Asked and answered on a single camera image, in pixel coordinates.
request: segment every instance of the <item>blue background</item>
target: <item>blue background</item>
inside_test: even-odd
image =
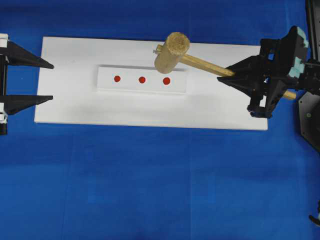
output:
[[[179,31],[258,45],[292,25],[307,33],[303,0],[10,0],[0,19],[36,55],[43,36],[163,41]],[[36,94],[38,75],[9,67],[8,94]],[[319,154],[299,135],[297,101],[279,102],[268,131],[35,124],[34,113],[10,116],[0,139],[2,240],[320,237],[308,220]]]

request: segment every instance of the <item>white strip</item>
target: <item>white strip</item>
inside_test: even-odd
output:
[[[3,102],[0,102],[0,124],[6,124],[7,119],[8,117],[5,112],[5,104]]]
[[[164,78],[170,79],[164,84]],[[185,93],[187,89],[187,72],[173,70],[164,75],[156,69],[99,67],[97,88],[99,90],[133,91],[147,93]]]
[[[0,48],[6,48],[8,46],[8,39],[8,34],[0,33]]]

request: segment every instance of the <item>black mount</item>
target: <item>black mount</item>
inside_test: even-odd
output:
[[[311,58],[302,75],[307,90],[299,99],[300,133],[320,152],[320,0],[305,1]]]
[[[319,214],[320,214],[320,201],[318,201],[317,212],[318,212],[318,215],[319,215]],[[314,216],[309,215],[309,219],[310,219],[315,225],[317,225],[318,227],[320,227],[320,219],[319,219],[319,218],[315,218]]]
[[[1,40],[0,105],[3,106],[3,109],[0,108],[0,135],[6,135],[8,133],[8,115],[14,115],[21,110],[53,99],[53,96],[7,95],[8,66],[32,66],[46,69],[53,69],[54,66],[8,39],[2,38]]]

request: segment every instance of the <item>white clamp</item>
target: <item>white clamp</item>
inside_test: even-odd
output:
[[[9,36],[6,33],[0,33],[0,48],[6,48],[8,45]]]
[[[8,122],[8,115],[5,112],[5,104],[0,102],[0,124],[6,124]]]

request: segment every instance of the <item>blue cloth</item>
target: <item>blue cloth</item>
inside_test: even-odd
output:
[[[0,19],[36,55],[43,36],[163,41],[179,31],[259,45],[292,25],[307,33],[301,0],[8,0]],[[9,67],[8,94],[36,94],[38,74]],[[319,239],[308,220],[319,154],[299,134],[297,108],[282,99],[268,131],[35,124],[34,108],[10,116],[0,239]]]

